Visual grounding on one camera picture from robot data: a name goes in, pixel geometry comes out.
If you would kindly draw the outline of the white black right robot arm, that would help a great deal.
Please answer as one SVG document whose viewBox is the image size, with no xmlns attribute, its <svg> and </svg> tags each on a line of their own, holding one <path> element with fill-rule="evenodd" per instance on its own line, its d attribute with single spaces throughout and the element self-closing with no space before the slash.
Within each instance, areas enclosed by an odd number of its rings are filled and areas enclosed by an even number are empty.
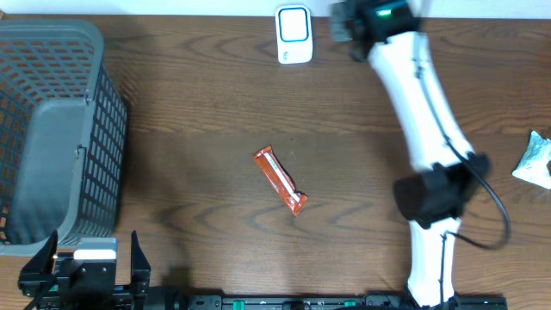
<svg viewBox="0 0 551 310">
<path fill-rule="evenodd" d="M 415 308 L 448 309 L 452 269 L 465 204 L 486 174 L 449 107 L 420 17 L 406 1 L 340 1 L 330 7 L 334 41 L 352 41 L 350 56 L 382 81 L 402 127 L 414 175 L 393 186 L 408 221 L 412 267 L 406 288 Z"/>
</svg>

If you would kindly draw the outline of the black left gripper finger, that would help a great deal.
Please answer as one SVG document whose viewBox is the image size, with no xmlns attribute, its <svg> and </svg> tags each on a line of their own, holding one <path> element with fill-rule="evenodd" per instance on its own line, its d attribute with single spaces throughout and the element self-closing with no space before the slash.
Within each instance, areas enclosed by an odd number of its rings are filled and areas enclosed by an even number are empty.
<svg viewBox="0 0 551 310">
<path fill-rule="evenodd" d="M 131 235 L 131 292 L 135 297 L 147 297 L 150 287 L 151 265 L 141 250 L 136 231 Z"/>
<path fill-rule="evenodd" d="M 17 283 L 19 287 L 39 287 L 54 278 L 53 256 L 57 252 L 57 245 L 58 232 L 53 231 L 43 247 L 22 268 Z"/>
</svg>

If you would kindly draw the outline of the red orange snack bar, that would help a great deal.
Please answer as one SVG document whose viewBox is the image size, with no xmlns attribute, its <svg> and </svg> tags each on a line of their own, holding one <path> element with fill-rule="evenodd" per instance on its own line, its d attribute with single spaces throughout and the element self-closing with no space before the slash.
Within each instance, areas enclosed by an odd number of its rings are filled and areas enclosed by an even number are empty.
<svg viewBox="0 0 551 310">
<path fill-rule="evenodd" d="M 295 187 L 291 176 L 274 154 L 272 146 L 259 150 L 253 158 L 275 192 L 289 207 L 292 214 L 297 216 L 306 205 L 307 195 Z"/>
</svg>

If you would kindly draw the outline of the light green wipes pack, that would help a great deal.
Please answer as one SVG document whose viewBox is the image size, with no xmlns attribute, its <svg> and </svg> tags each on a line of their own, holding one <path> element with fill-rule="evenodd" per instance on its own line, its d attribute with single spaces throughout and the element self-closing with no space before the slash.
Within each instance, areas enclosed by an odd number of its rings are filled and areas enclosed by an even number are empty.
<svg viewBox="0 0 551 310">
<path fill-rule="evenodd" d="M 527 149 L 511 174 L 525 182 L 550 189 L 549 162 L 550 139 L 543 138 L 538 132 L 532 131 Z"/>
</svg>

